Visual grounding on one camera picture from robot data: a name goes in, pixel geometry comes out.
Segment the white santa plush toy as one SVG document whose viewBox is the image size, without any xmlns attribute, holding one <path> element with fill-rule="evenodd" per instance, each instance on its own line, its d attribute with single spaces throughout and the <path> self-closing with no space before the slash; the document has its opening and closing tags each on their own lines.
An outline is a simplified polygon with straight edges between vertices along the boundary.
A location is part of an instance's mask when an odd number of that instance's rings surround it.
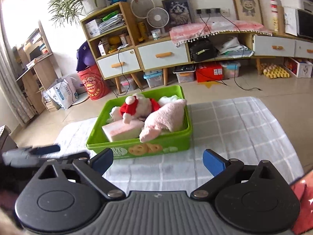
<svg viewBox="0 0 313 235">
<path fill-rule="evenodd" d="M 134 119 L 145 120 L 151 113 L 160 109 L 161 106 L 153 98 L 146 98 L 143 94 L 128 96 L 120 107 L 113 107 L 109 113 L 107 123 L 122 120 L 129 124 Z"/>
</svg>

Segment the black microwave oven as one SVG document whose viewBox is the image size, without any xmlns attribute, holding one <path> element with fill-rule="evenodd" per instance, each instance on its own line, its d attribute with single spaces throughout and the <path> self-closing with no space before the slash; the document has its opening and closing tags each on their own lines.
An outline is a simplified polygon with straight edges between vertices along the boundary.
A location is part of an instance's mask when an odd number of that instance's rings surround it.
<svg viewBox="0 0 313 235">
<path fill-rule="evenodd" d="M 297 10 L 297 34 L 300 37 L 311 38 L 313 37 L 312 31 L 312 13 L 304 10 Z"/>
</svg>

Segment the pink lace cloth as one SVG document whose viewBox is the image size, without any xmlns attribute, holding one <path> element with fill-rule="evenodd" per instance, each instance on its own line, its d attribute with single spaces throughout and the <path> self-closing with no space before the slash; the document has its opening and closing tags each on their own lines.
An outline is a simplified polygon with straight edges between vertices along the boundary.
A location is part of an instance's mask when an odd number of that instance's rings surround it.
<svg viewBox="0 0 313 235">
<path fill-rule="evenodd" d="M 172 42 L 177 46 L 181 43 L 193 42 L 200 38 L 207 38 L 225 33 L 255 33 L 272 36 L 261 23 L 252 21 L 220 21 L 208 23 L 191 23 L 173 27 L 170 31 Z"/>
</svg>

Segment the green plastic cookie box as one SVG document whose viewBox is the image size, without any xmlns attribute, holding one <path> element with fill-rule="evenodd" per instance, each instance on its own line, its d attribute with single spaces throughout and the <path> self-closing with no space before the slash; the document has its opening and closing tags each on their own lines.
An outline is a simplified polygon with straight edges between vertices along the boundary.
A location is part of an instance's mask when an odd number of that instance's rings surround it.
<svg viewBox="0 0 313 235">
<path fill-rule="evenodd" d="M 111 148 L 115 159 L 128 159 L 136 157 L 153 156 L 158 154 L 174 153 L 188 150 L 190 147 L 190 138 L 192 134 L 192 121 L 185 108 L 182 129 L 177 132 L 169 132 L 161 134 L 156 139 L 141 143 L 139 138 L 123 139 L 120 141 L 110 142 L 105 136 L 102 126 L 107 124 L 109 113 L 113 107 L 121 106 L 125 102 L 126 96 L 115 98 L 107 101 L 104 105 L 98 119 L 91 130 L 87 139 L 86 147 L 88 150 L 93 150 L 97 154 L 106 148 Z M 141 151 L 147 150 L 143 155 L 134 151 L 139 149 Z"/>
</svg>

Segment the white paper shopping bag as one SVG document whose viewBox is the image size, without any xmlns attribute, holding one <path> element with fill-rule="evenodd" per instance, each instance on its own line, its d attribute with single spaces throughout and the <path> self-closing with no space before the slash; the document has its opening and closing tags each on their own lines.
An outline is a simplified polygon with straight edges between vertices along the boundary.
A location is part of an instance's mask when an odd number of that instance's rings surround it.
<svg viewBox="0 0 313 235">
<path fill-rule="evenodd" d="M 70 75 L 56 79 L 46 92 L 52 100 L 65 110 L 78 100 L 78 94 Z"/>
</svg>

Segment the red printed bucket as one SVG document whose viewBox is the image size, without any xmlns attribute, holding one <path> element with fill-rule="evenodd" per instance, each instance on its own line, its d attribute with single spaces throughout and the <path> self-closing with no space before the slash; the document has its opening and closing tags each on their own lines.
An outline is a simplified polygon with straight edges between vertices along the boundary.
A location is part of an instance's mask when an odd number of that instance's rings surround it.
<svg viewBox="0 0 313 235">
<path fill-rule="evenodd" d="M 78 76 L 91 100 L 99 100 L 110 92 L 110 88 L 102 78 L 97 65 L 78 72 Z"/>
</svg>

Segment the wooden desk shelf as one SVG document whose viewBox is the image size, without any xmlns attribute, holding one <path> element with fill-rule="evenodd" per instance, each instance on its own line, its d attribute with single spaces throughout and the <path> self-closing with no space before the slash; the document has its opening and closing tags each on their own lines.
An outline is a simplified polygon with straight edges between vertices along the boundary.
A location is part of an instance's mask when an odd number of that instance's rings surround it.
<svg viewBox="0 0 313 235">
<path fill-rule="evenodd" d="M 14 47 L 13 52 L 23 68 L 16 82 L 31 109 L 37 115 L 44 110 L 57 111 L 60 106 L 45 93 L 58 75 L 55 71 L 57 63 L 41 22 L 24 44 Z"/>
</svg>

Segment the pink white sponge block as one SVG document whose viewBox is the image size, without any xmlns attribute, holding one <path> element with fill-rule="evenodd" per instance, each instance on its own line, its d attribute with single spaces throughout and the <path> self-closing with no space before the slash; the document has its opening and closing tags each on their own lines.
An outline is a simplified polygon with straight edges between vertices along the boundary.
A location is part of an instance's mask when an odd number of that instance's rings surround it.
<svg viewBox="0 0 313 235">
<path fill-rule="evenodd" d="M 102 126 L 102 130 L 109 142 L 117 142 L 138 138 L 143 127 L 144 122 L 138 119 L 131 120 L 129 124 L 118 120 Z"/>
</svg>

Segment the yellow egg tray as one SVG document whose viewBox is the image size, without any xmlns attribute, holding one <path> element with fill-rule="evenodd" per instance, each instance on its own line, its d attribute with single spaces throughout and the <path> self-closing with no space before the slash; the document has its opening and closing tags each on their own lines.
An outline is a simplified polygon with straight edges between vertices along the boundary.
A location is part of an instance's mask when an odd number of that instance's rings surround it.
<svg viewBox="0 0 313 235">
<path fill-rule="evenodd" d="M 261 64 L 261 71 L 268 79 L 290 78 L 290 74 L 280 65 Z"/>
</svg>

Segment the low wooden tv bench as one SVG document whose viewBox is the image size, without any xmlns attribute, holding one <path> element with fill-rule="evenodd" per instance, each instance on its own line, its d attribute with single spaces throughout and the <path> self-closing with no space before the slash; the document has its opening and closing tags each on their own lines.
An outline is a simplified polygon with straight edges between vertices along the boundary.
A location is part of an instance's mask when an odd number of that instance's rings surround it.
<svg viewBox="0 0 313 235">
<path fill-rule="evenodd" d="M 260 32 L 225 31 L 211 33 L 204 36 L 212 43 L 221 43 L 230 37 L 237 37 L 239 42 L 254 54 L 258 74 L 261 74 L 261 59 L 275 57 L 297 57 L 312 59 L 312 40 L 303 39 L 286 33 L 273 32 L 271 35 Z"/>
</svg>

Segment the small white desk fan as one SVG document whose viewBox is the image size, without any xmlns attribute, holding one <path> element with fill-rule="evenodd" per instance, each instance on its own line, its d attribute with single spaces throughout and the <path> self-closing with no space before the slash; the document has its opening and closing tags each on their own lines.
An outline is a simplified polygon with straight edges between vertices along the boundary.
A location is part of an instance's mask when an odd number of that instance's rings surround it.
<svg viewBox="0 0 313 235">
<path fill-rule="evenodd" d="M 168 12 L 161 7 L 154 7 L 147 13 L 147 22 L 153 28 L 151 30 L 154 40 L 158 40 L 165 33 L 165 27 L 169 23 Z"/>
</svg>

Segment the framed cartoon girl picture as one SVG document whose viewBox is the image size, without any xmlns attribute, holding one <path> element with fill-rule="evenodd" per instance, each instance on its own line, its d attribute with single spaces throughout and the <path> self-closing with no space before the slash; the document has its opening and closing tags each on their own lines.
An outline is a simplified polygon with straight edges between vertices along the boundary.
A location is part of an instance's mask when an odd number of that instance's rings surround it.
<svg viewBox="0 0 313 235">
<path fill-rule="evenodd" d="M 237 20 L 263 24 L 260 0 L 233 0 Z"/>
</svg>

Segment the pink fluffy plush toy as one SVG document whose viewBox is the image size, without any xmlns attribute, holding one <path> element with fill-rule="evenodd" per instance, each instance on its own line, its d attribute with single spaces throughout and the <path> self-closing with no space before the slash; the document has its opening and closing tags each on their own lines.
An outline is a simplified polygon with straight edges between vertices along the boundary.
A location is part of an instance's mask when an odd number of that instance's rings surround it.
<svg viewBox="0 0 313 235">
<path fill-rule="evenodd" d="M 178 99 L 151 113 L 146 118 L 139 135 L 140 142 L 152 141 L 161 135 L 164 130 L 171 133 L 179 131 L 183 126 L 186 104 L 185 99 Z"/>
</svg>

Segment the white cloth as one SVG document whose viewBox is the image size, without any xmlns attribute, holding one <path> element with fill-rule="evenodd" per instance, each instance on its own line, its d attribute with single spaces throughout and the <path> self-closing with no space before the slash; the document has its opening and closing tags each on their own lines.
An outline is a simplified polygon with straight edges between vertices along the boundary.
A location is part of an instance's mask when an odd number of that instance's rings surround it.
<svg viewBox="0 0 313 235">
<path fill-rule="evenodd" d="M 170 97 L 167 97 L 167 96 L 163 96 L 161 97 L 157 103 L 160 105 L 160 107 L 163 107 L 164 105 L 168 104 L 168 103 L 172 103 L 172 102 L 175 102 L 177 100 L 179 100 L 180 97 L 178 97 L 177 95 L 173 95 L 173 96 L 170 96 Z"/>
</svg>

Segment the potted green plant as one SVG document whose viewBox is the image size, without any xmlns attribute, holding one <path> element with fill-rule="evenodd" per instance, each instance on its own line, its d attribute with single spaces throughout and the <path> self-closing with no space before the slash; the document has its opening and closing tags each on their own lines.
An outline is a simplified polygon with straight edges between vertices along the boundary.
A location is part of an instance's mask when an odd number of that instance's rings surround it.
<svg viewBox="0 0 313 235">
<path fill-rule="evenodd" d="M 64 25 L 65 23 L 72 25 L 79 23 L 79 17 L 82 16 L 83 0 L 49 0 L 48 12 L 51 15 L 51 21 L 54 24 Z"/>
</svg>

